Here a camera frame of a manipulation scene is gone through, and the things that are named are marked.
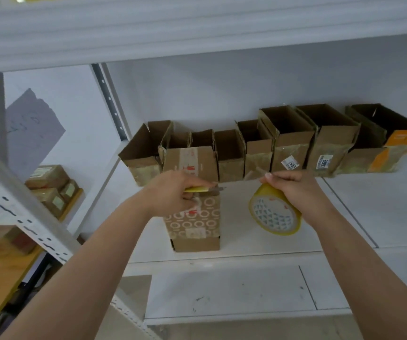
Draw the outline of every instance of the white sticker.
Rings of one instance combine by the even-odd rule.
[[[60,197],[55,197],[52,200],[52,203],[53,203],[53,205],[57,206],[59,210],[62,210],[62,208],[64,206],[64,201]]]
[[[333,155],[320,155],[317,162],[317,169],[318,170],[327,170],[330,166],[331,159]]]
[[[32,175],[30,177],[31,178],[39,178],[40,176],[43,176],[44,174],[46,174],[51,169],[52,169],[52,167],[39,167],[32,173]]]
[[[205,228],[186,228],[187,238],[206,238]]]
[[[294,170],[295,168],[299,167],[298,161],[290,155],[285,160],[280,162],[287,170]]]
[[[74,185],[71,183],[70,186],[68,186],[68,188],[66,189],[65,194],[66,194],[68,197],[71,198],[71,197],[73,196],[73,194],[74,194],[74,190],[75,190],[75,187],[74,187]]]
[[[180,149],[180,161],[178,162],[178,170],[183,170],[186,173],[195,176],[199,175],[197,148]]]

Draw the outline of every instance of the storage rack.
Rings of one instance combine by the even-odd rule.
[[[95,83],[101,89],[120,137],[120,146],[94,181],[68,229],[61,228],[59,222],[6,166],[4,103],[1,102],[4,96],[3,74],[0,73],[0,207],[12,215],[13,222],[26,234],[58,260],[65,263],[79,249],[75,239],[120,162],[117,153],[137,130],[137,124],[130,118],[133,117],[132,111],[121,106],[109,68],[105,63],[95,62],[396,34],[407,34],[407,0],[59,0],[0,6],[0,72],[91,64]],[[334,184],[320,180],[320,185],[339,210],[370,240],[368,234],[371,232],[360,228],[359,221],[342,202],[346,200],[345,196],[342,199],[339,196],[344,193],[344,188],[353,183],[349,180],[339,179]],[[387,185],[388,178],[381,183]],[[170,270],[217,272],[219,268],[255,266],[268,269],[278,265],[306,264],[312,267],[324,260],[319,246],[310,251],[294,253],[266,246],[249,255],[222,251],[218,254],[170,257],[170,248],[167,252],[161,252],[168,245],[166,241],[163,241],[163,245],[159,244],[160,251],[145,259],[149,254],[142,248],[145,248],[146,237],[154,236],[154,227],[154,223],[147,226],[124,276]],[[305,228],[303,234],[312,236]],[[395,246],[390,246],[389,243],[388,246],[386,241],[385,246],[379,246],[375,241],[370,243],[383,257],[407,252],[407,244],[399,246],[395,243]],[[155,339],[160,339],[162,335],[148,325],[349,312],[346,306],[328,308],[329,311],[246,313],[225,318],[153,316],[144,319],[142,306],[120,288],[111,304]]]

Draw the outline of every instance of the metal shelving unit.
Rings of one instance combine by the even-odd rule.
[[[57,0],[0,6],[0,72],[92,64],[94,82],[99,86],[108,115],[114,121],[114,131],[120,138],[119,147],[87,191],[68,228],[62,228],[6,165],[5,109],[1,102],[3,75],[0,73],[0,208],[46,251],[65,263],[79,250],[75,239],[108,184],[111,181],[125,183],[126,193],[120,195],[120,199],[138,190],[117,154],[145,119],[120,100],[126,98],[125,86],[121,86],[120,76],[110,74],[126,67],[113,65],[110,68],[105,63],[95,62],[397,34],[407,34],[407,0]],[[400,185],[393,183],[396,175],[388,177],[381,181],[371,181],[369,176],[356,178],[382,191],[383,194],[376,197],[388,203],[375,217],[372,217],[375,209],[368,209],[372,205],[369,193],[354,191],[356,182],[351,176],[319,181],[338,210],[385,259],[407,254],[407,235],[402,236],[401,223],[390,219],[392,230],[385,236],[377,222],[387,211],[407,206],[407,190],[403,194],[405,199],[391,198],[407,184],[407,177],[399,178]],[[224,192],[226,200],[231,199],[229,194],[247,198],[257,188],[256,183],[244,182],[243,189],[248,191],[243,193],[240,193],[239,183],[231,184]],[[226,204],[223,208],[222,217],[233,214],[233,205]],[[308,225],[304,224],[294,238],[273,241],[260,228],[247,224],[245,216],[240,212],[238,219],[222,221],[221,251],[201,253],[174,253],[161,220],[152,220],[124,272],[124,276],[153,275],[149,302],[141,305],[119,288],[111,304],[154,339],[162,335],[148,325],[349,312],[343,295],[331,300],[327,290],[318,289],[325,284],[334,289],[338,286],[325,269],[312,270],[324,265],[325,259]],[[218,304],[206,304],[197,312],[193,301],[205,302],[205,299],[196,297],[195,291],[176,299],[168,294],[170,291],[164,285],[168,281],[173,288],[189,279],[197,287],[200,284],[202,288],[215,288],[209,274],[221,280],[231,279],[224,278],[221,269],[234,270],[233,276],[238,275],[240,280],[248,279],[248,270],[253,269],[259,270],[259,278],[276,274],[275,281],[281,284],[283,291],[290,291],[298,299],[302,297],[303,302],[297,308],[280,304],[280,293],[273,286],[263,286],[280,304],[276,309],[265,311],[260,293],[252,297],[250,304],[254,307],[250,308],[239,301],[231,303],[225,299],[231,291],[226,287],[216,294],[220,304],[226,307],[224,313],[218,315],[214,313]],[[246,271],[246,276],[236,270]],[[283,280],[285,273],[290,280]],[[242,286],[233,290],[233,296],[242,295],[245,291]]]

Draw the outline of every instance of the finger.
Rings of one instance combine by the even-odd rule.
[[[291,182],[289,180],[277,177],[276,175],[272,173],[266,173],[265,174],[265,180],[274,188],[284,190],[284,188],[287,187],[288,184]]]
[[[273,172],[273,175],[284,179],[292,181],[301,181],[303,172],[300,170],[280,170],[279,172]]]
[[[194,196],[194,193],[192,193],[192,192],[183,192],[183,199],[187,199],[187,200],[189,200],[189,199],[191,199],[192,197]]]
[[[201,179],[199,177],[196,177],[195,175],[190,175],[188,173],[184,173],[184,174],[187,175],[184,179],[184,188],[195,187],[195,186],[214,187],[217,184],[217,183],[213,183],[213,182]]]
[[[191,208],[195,208],[197,206],[197,202],[195,200],[186,200],[183,199],[180,202],[180,209],[181,211],[189,210]]]

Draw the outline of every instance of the price sticker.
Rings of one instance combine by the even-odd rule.
[[[300,166],[298,164],[298,161],[295,160],[292,155],[287,157],[285,160],[282,160],[280,163],[286,168],[286,170],[294,170],[295,168]]]
[[[330,166],[331,159],[333,155],[320,155],[317,162],[317,169],[318,170],[327,170]]]

